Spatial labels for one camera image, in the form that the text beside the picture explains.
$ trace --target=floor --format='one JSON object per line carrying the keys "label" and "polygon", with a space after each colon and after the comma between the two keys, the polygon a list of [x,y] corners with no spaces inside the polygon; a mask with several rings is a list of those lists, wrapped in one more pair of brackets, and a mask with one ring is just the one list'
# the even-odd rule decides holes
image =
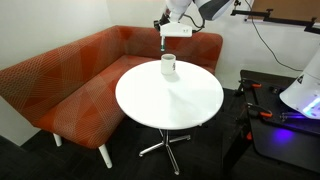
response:
{"label": "floor", "polygon": [[191,140],[171,144],[180,168],[175,175],[164,148],[143,157],[139,152],[161,141],[159,130],[125,118],[107,148],[113,161],[106,168],[98,150],[64,141],[56,147],[52,134],[40,131],[21,148],[0,140],[0,179],[320,179],[320,174],[257,155],[251,146],[227,175],[221,173],[223,154],[230,145],[243,98],[225,89],[221,111],[202,126],[172,131],[173,137],[190,134]]}

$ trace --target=chrome table base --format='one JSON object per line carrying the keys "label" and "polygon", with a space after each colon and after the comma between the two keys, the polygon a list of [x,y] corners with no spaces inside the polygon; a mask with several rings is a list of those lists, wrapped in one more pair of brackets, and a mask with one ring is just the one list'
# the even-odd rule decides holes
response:
{"label": "chrome table base", "polygon": [[144,154],[146,154],[146,153],[148,153],[148,152],[150,152],[152,150],[158,149],[159,147],[162,147],[162,146],[166,146],[166,149],[168,151],[171,163],[172,163],[173,168],[174,168],[174,173],[176,175],[179,175],[180,170],[179,170],[178,164],[177,164],[177,162],[176,162],[176,160],[174,158],[174,155],[173,155],[173,153],[171,151],[169,143],[173,143],[173,142],[177,142],[177,141],[181,141],[181,140],[190,140],[191,136],[190,135],[186,135],[186,136],[181,136],[181,137],[177,137],[177,138],[169,140],[169,131],[168,130],[164,130],[164,134],[162,134],[162,131],[160,129],[159,129],[159,131],[160,131],[161,136],[163,137],[163,141],[161,143],[159,143],[159,144],[156,144],[154,146],[151,146],[151,147],[141,151],[139,153],[139,156],[142,157]]}

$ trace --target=red patterned upholstery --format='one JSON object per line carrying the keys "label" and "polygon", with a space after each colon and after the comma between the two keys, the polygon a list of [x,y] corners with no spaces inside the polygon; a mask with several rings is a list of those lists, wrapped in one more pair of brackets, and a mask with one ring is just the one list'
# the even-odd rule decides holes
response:
{"label": "red patterned upholstery", "polygon": [[[164,53],[214,73],[221,46],[220,35],[197,33],[167,38]],[[114,26],[0,71],[0,95],[33,126],[97,148],[124,117],[121,75],[161,54],[155,29]]]}

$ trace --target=sofa leg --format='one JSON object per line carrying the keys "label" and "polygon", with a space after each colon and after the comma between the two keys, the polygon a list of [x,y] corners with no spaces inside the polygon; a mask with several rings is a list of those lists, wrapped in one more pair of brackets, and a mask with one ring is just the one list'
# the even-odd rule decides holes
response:
{"label": "sofa leg", "polygon": [[104,145],[100,146],[99,150],[100,150],[100,153],[104,159],[104,162],[106,163],[107,167],[110,169],[112,167],[112,162],[111,162],[106,145],[104,144]]}
{"label": "sofa leg", "polygon": [[58,147],[61,146],[62,145],[61,136],[53,133],[53,137],[54,137],[54,140],[56,141],[57,146]]}

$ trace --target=white cup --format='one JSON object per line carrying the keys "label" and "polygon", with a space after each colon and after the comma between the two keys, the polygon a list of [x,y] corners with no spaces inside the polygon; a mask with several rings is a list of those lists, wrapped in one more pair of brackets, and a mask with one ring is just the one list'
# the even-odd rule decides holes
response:
{"label": "white cup", "polygon": [[161,56],[161,73],[164,75],[173,74],[176,69],[176,56],[173,54],[163,54]]}

